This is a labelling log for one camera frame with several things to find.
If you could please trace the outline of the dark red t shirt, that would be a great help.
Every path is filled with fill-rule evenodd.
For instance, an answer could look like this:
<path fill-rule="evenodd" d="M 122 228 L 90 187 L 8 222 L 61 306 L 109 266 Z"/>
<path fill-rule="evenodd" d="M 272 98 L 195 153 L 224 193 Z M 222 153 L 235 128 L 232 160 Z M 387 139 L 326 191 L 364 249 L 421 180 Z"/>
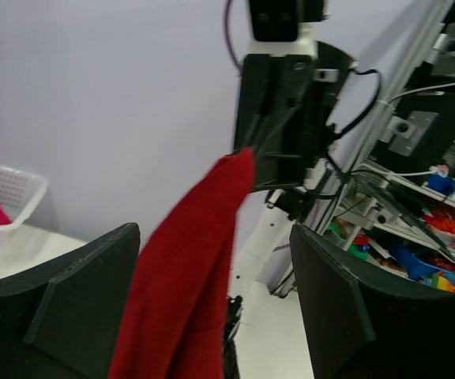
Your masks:
<path fill-rule="evenodd" d="M 237 213 L 254 184 L 250 149 L 218 160 L 137 258 L 112 378 L 221 378 Z"/>

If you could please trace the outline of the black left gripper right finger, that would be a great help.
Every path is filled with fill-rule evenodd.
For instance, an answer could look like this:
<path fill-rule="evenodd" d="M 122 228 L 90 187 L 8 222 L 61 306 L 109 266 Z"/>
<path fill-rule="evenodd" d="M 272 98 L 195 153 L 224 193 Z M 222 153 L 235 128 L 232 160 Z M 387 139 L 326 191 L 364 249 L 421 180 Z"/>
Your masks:
<path fill-rule="evenodd" d="M 290 249 L 316 378 L 455 378 L 455 294 L 296 225 Z"/>

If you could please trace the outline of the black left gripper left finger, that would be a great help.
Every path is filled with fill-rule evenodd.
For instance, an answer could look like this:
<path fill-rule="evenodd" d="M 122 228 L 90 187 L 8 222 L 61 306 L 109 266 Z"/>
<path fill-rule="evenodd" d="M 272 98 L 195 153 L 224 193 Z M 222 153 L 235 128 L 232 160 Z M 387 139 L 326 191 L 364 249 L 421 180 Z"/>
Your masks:
<path fill-rule="evenodd" d="M 126 223 L 0 279 L 0 378 L 105 378 L 140 247 Z"/>

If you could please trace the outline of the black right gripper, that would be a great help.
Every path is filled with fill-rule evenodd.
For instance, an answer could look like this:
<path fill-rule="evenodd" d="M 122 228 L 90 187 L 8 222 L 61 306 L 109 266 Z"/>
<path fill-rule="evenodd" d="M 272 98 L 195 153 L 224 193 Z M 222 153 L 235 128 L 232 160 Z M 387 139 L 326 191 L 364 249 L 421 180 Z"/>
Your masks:
<path fill-rule="evenodd" d="M 304 217 L 318 198 L 306 173 L 325 155 L 334 130 L 327 120 L 355 59 L 318 43 L 318 57 L 249 54 L 244 58 L 233 151 L 254 158 L 255 192 L 283 190 L 276 206 Z"/>

